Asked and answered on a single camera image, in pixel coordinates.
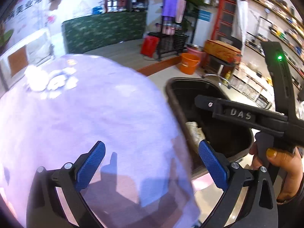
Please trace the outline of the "right hand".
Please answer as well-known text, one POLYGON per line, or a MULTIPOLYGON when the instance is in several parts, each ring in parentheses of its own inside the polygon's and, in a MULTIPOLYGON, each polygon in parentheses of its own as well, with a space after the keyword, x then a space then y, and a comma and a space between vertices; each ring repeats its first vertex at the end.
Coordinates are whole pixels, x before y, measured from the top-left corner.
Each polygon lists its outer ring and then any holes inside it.
POLYGON ((277 202, 281 205, 301 205, 303 203, 303 168, 299 151, 296 150, 294 154, 290 154, 287 151, 268 148, 266 158, 270 164, 287 173, 277 202))

